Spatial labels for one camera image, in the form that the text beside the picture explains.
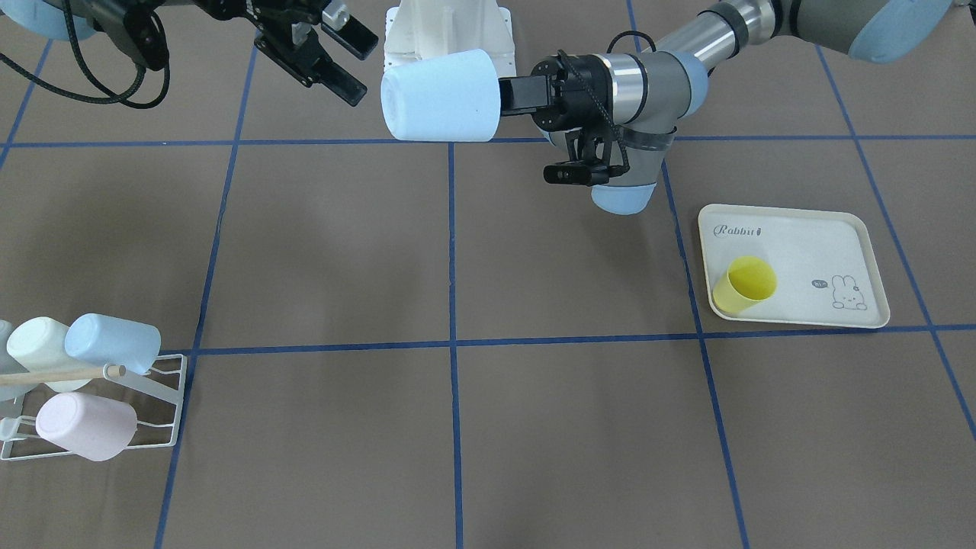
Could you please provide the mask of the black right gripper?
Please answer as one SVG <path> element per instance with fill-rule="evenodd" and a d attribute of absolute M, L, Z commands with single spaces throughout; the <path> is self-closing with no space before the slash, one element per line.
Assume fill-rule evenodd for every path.
<path fill-rule="evenodd" d="M 157 13 L 164 1 L 94 1 L 91 25 L 111 38 L 138 66 L 170 75 L 170 55 Z M 258 29 L 258 44 L 294 79 L 324 86 L 349 107 L 356 107 L 368 88 L 335 62 L 318 42 L 315 25 L 356 59 L 368 59 L 379 37 L 357 18 L 325 17 L 332 1 L 188 1 L 213 20 L 247 20 Z"/>

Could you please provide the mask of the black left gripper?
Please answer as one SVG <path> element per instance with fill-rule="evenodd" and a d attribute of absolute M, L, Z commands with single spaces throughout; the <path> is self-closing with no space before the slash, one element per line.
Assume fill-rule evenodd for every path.
<path fill-rule="evenodd" d="M 613 85 L 602 56 L 558 52 L 536 63 L 530 76 L 499 78 L 499 115 L 530 114 L 569 157 L 627 157 Z"/>

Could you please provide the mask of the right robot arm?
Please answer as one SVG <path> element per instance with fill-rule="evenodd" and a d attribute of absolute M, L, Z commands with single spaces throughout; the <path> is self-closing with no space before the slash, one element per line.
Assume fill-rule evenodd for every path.
<path fill-rule="evenodd" d="M 162 1 L 4 1 L 2 14 L 20 27 L 69 43 L 76 65 L 98 96 L 65 90 L 15 63 L 2 62 L 53 94 L 86 104 L 121 104 L 150 109 L 167 97 L 172 70 L 166 31 L 158 14 Z M 255 48 L 304 87 L 323 85 L 348 105 L 356 105 L 366 86 L 346 72 L 319 41 L 326 34 L 356 59 L 367 59 L 379 38 L 342 1 L 195 1 L 213 20 L 235 18 L 255 27 Z M 105 34 L 132 60 L 136 75 L 125 91 L 112 91 L 88 67 L 80 42 Z"/>

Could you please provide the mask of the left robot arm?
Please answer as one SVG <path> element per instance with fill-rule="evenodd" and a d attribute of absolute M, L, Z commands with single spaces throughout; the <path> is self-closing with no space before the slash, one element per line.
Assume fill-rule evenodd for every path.
<path fill-rule="evenodd" d="M 710 90 L 715 67 L 788 36 L 875 65 L 916 49 L 949 1 L 718 1 L 636 53 L 558 51 L 522 77 L 499 80 L 502 116 L 529 115 L 564 161 L 547 183 L 582 185 L 606 212 L 646 208 L 680 119 Z"/>

